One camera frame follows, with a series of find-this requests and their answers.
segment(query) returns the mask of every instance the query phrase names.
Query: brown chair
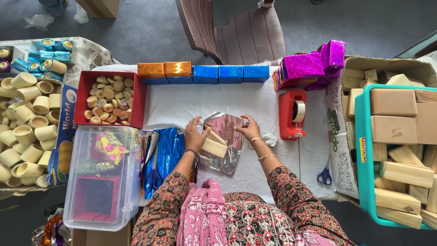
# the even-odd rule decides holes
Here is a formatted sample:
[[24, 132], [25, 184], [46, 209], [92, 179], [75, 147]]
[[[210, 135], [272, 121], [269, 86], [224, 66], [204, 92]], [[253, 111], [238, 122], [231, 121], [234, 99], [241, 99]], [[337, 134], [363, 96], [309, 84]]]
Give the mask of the brown chair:
[[273, 7], [234, 15], [226, 26], [214, 28], [211, 0], [176, 0], [176, 4], [191, 49], [218, 65], [251, 65], [287, 55]]

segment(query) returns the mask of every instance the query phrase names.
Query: purple foil gift box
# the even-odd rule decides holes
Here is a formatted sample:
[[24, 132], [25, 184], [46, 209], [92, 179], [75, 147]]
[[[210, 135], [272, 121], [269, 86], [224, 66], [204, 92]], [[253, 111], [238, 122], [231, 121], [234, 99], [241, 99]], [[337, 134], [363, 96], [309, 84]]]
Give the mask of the purple foil gift box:
[[281, 61], [282, 75], [283, 85], [298, 84], [324, 75], [320, 53], [285, 56]]
[[344, 67], [345, 45], [345, 41], [331, 40], [317, 49], [320, 52], [325, 73], [334, 74]]

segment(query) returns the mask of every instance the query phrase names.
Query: gray carpet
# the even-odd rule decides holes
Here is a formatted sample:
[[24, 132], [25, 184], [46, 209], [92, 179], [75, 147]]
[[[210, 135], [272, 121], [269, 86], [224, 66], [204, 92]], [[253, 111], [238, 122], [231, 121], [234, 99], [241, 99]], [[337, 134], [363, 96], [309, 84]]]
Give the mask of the gray carpet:
[[[118, 18], [73, 20], [76, 3], [70, 0], [63, 17], [46, 32], [24, 28], [24, 17], [42, 14], [36, 0], [3, 0], [0, 41], [81, 36], [109, 49], [124, 64], [186, 61], [215, 64], [190, 49], [174, 0], [121, 0]], [[213, 0], [216, 26], [257, 7], [257, 0]], [[309, 52], [330, 39], [345, 40], [347, 54], [390, 58], [436, 29], [433, 0], [277, 0], [287, 53]], [[44, 223], [46, 207], [64, 201], [66, 186], [0, 201], [1, 245], [28, 246], [31, 232]], [[327, 201], [348, 236], [356, 243], [379, 245], [435, 245], [435, 231], [389, 228], [375, 224], [350, 203]]]

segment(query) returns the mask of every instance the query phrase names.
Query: scissors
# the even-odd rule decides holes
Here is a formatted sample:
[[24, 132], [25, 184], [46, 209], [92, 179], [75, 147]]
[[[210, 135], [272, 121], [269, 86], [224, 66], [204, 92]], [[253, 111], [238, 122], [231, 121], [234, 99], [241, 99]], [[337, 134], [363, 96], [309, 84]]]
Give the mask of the scissors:
[[152, 169], [147, 174], [146, 179], [144, 180], [145, 183], [149, 183], [149, 186], [147, 184], [145, 185], [145, 192], [150, 193], [152, 190], [157, 190], [163, 183], [163, 179], [158, 172], [158, 168], [156, 168], [156, 162], [157, 162], [157, 155], [158, 155], [158, 146], [155, 148], [154, 151], [154, 157], [153, 157], [153, 164]]
[[332, 184], [332, 178], [331, 178], [331, 175], [329, 174], [329, 160], [330, 160], [330, 158], [328, 158], [328, 161], [326, 162], [326, 167], [317, 176], [317, 182], [324, 183], [326, 185]]

